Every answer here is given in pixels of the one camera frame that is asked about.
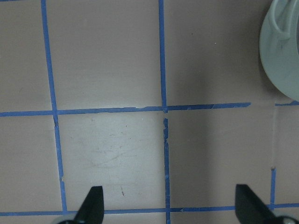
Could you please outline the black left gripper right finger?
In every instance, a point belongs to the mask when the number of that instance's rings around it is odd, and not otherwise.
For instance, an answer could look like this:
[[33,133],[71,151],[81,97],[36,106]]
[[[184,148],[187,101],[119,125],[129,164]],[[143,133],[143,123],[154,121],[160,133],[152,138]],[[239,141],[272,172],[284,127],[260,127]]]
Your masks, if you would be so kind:
[[247,184],[235,187],[235,215],[241,224],[265,224],[276,218]]

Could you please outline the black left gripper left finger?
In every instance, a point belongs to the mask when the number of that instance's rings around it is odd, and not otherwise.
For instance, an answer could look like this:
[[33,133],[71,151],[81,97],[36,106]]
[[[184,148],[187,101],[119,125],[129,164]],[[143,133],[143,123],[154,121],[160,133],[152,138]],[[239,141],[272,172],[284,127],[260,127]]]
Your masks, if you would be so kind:
[[102,186],[93,186],[89,190],[81,207],[77,211],[76,224],[101,224],[104,219],[104,196]]

